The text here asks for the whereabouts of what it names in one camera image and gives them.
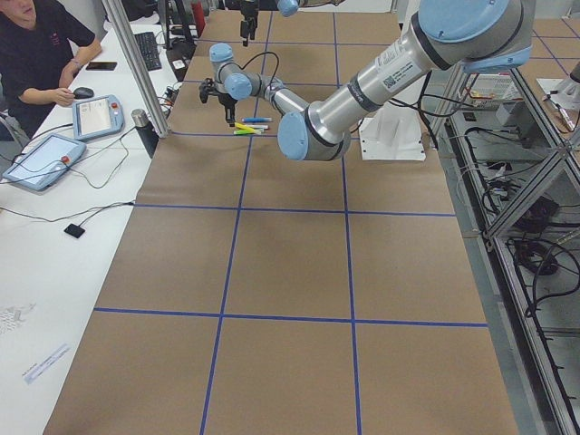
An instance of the metal pole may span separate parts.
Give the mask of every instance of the metal pole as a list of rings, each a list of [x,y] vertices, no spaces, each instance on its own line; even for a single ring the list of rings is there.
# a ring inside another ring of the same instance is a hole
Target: metal pole
[[[151,83],[145,61],[143,61],[139,47],[135,42],[135,37],[133,36],[131,25],[129,24],[129,19],[127,18],[121,0],[102,0],[102,4],[105,6],[107,15],[119,38],[121,49],[125,54],[135,82],[139,86],[141,96],[145,101],[145,106],[150,114],[155,131],[159,134],[160,138],[165,138],[169,134],[169,125],[167,124],[165,115],[161,111],[157,94],[153,88],[153,83]]]

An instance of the white desk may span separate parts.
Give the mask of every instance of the white desk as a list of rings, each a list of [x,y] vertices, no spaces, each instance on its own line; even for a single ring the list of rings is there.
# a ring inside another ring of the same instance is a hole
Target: white desk
[[[160,28],[140,25],[133,30],[157,33]],[[88,86],[94,89],[95,96],[116,95],[125,116],[122,134],[134,125],[131,111],[145,109],[145,105],[113,31],[105,36],[102,46],[98,60],[118,62],[116,70],[83,70],[71,89]],[[158,95],[176,82],[164,53],[160,58],[163,69],[150,72]],[[56,107],[39,131],[70,122],[71,109]],[[61,134],[72,137],[73,131],[62,130]],[[87,155],[103,149],[118,136],[89,142]],[[0,205],[29,215],[58,218],[91,207],[133,200],[150,158],[136,132],[131,132],[123,143],[129,149],[129,157],[104,188],[91,188],[81,176],[68,173],[41,195],[0,185]],[[101,185],[126,152],[116,143],[75,169],[93,184]],[[43,432],[130,214],[129,207],[103,211],[89,220],[84,226],[86,233],[75,239],[64,234],[64,228],[71,222],[79,224],[89,215],[44,223],[0,211],[0,433]],[[6,309],[30,304],[34,308],[22,316],[24,321],[18,323],[19,327],[2,333],[7,326],[2,320],[3,313],[7,315]],[[63,344],[70,350],[35,381],[26,383],[24,373],[44,362]]]

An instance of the yellow marker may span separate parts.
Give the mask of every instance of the yellow marker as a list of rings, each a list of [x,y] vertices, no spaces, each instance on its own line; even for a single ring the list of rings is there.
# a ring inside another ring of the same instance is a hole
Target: yellow marker
[[[239,122],[235,122],[234,125],[242,131],[249,131],[250,133],[254,133],[254,134],[261,134],[262,133],[262,131],[253,129],[253,128],[248,127],[247,125],[244,125],[244,124],[240,124]]]

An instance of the printed label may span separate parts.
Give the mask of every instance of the printed label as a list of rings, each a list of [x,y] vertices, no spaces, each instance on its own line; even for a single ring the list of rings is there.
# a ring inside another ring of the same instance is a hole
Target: printed label
[[[390,93],[396,93],[422,73],[421,68],[405,53],[399,41],[382,52],[374,64],[378,79]]]
[[[30,385],[31,383],[33,383],[36,380],[36,378],[38,378],[41,374],[43,374],[44,372],[46,372],[51,365],[53,365],[58,360],[60,360],[61,357],[65,353],[69,352],[70,350],[71,350],[71,348],[69,347],[68,344],[63,344],[56,351],[54,351],[51,356],[49,356],[48,358],[46,358],[40,364],[35,364],[29,370],[27,370],[26,373],[23,375],[24,376],[24,381],[28,385]]]

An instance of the tablet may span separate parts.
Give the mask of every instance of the tablet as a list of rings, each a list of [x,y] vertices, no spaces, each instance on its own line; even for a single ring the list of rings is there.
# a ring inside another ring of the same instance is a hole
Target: tablet
[[[41,191],[52,186],[85,152],[78,140],[51,134],[8,168],[3,177],[21,188]]]
[[[123,128],[123,110],[114,95],[76,101],[72,104],[74,138],[90,140],[114,134]]]

